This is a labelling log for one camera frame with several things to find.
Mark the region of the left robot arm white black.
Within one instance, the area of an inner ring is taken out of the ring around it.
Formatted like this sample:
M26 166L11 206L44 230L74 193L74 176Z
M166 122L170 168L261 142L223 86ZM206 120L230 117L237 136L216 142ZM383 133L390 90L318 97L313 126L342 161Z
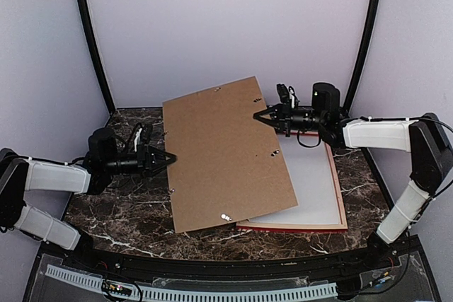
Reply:
M176 155L149 145L134 152L120 153L114 146L89 151L82 162L60 163L1 150L1 232L18 229L72 251L71 257L85 271L100 264L99 254L91 249L92 238L77 227L41 211L25 201L32 190L97 195L116 175L153 177L176 162Z

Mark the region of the brown cardboard backing board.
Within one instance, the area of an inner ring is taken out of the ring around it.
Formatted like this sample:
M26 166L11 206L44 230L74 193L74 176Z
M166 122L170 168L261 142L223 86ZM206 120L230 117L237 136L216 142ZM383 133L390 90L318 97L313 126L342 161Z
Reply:
M250 77L163 103L167 168L177 233L244 221L298 205L275 130Z

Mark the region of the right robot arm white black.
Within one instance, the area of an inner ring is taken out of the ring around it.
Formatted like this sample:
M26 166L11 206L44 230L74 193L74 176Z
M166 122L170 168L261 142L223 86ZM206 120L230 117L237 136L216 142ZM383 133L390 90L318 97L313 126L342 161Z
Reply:
M410 161L408 184L401 190L388 215L369 237L370 247L361 255L367 269L387 260L390 246L417 223L429 204L452 186L452 143L448 124L437 115L418 117L351 118L341 109L268 107L253 118L289 136L316 132L319 140L337 149L369 149L405 153Z

